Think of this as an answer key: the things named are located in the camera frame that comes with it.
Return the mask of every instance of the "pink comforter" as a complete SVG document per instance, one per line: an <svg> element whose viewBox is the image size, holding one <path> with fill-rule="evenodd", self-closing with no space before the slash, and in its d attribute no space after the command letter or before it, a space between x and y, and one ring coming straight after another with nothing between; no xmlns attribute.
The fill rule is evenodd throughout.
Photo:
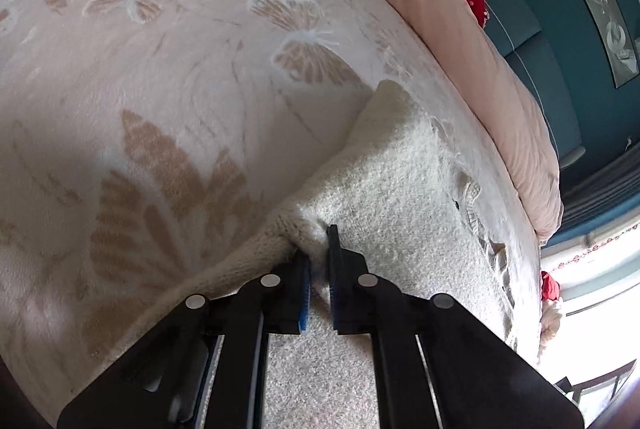
<svg viewBox="0 0 640 429"><path fill-rule="evenodd" d="M465 0L387 0L413 27L495 142L545 243L562 218L559 167L538 103Z"/></svg>

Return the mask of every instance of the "silver screw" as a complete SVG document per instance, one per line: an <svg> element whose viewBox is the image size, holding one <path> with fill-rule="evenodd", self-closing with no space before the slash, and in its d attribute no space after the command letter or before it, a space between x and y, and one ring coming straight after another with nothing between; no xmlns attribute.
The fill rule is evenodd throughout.
<svg viewBox="0 0 640 429"><path fill-rule="evenodd" d="M433 304L446 310L453 306L453 298L449 294L436 294L433 296Z"/></svg>
<svg viewBox="0 0 640 429"><path fill-rule="evenodd" d="M362 274L358 276L358 283L360 284L360 286L366 286L367 288L370 288L378 284L378 278L376 278L376 276L374 276L373 274Z"/></svg>
<svg viewBox="0 0 640 429"><path fill-rule="evenodd" d="M264 275L262 279L260 279L260 284L267 288L278 286L280 284L280 276L275 274Z"/></svg>
<svg viewBox="0 0 640 429"><path fill-rule="evenodd" d="M204 298L204 295L194 294L190 295L184 303L187 305L187 308L197 310L198 308L202 308L206 302L207 300Z"/></svg>

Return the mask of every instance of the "teal wall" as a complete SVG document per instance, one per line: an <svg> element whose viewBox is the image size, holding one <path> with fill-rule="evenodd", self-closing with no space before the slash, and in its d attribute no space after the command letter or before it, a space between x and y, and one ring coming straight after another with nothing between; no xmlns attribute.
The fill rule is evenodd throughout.
<svg viewBox="0 0 640 429"><path fill-rule="evenodd" d="M567 188L640 142L640 77L613 84L607 54L584 0L525 0L542 26L574 103L586 154L562 172ZM617 0L632 37L640 37L640 3Z"/></svg>

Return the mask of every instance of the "white cable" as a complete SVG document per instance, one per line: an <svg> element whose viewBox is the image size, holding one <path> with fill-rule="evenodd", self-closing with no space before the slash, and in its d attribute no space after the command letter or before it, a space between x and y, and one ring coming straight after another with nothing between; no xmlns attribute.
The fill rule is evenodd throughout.
<svg viewBox="0 0 640 429"><path fill-rule="evenodd" d="M507 38L509 39L509 42L511 43L511 48L513 48L513 53L516 54L516 56L520 60L520 64L522 64L522 67L524 68L524 70L527 72L527 75L529 76L529 80L531 81L531 84L533 85L533 89L536 91L536 95L538 96L538 103L540 104L540 110L542 111L542 116L545 118L546 126L548 127L549 132L551 133L551 139L554 141L554 146L556 148L556 156L559 156L560 152L558 151L558 144L556 143L556 136L554 135L554 130L551 128L551 124L549 124L549 120L546 118L545 106L542 104L542 97L540 97L540 92L538 91L538 87L536 86L536 83L533 82L533 77L531 77L531 74L529 73L529 70L527 70L527 66L524 64L524 61L522 60L522 57L520 57L520 54L518 54L518 52L516 51L516 47L513 44L513 41L511 40L511 36L509 35L509 32L507 32L507 29L504 27L504 25L500 21L500 18L498 18L498 15L495 13L495 11L491 8L491 5L489 5L489 3L487 1L485 1L485 3L486 3L486 6L489 8L489 10L492 12L492 14L495 16L495 19L497 19L498 23L500 23L500 26L504 30L504 33L507 35Z"/></svg>

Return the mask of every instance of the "pink blanket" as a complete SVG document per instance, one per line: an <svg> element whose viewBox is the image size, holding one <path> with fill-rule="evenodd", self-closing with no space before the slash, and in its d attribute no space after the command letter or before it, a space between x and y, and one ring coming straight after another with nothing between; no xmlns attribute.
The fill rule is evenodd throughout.
<svg viewBox="0 0 640 429"><path fill-rule="evenodd" d="M559 167L538 103L465 0L387 0L418 33L493 138L538 239L562 218Z"/></svg>

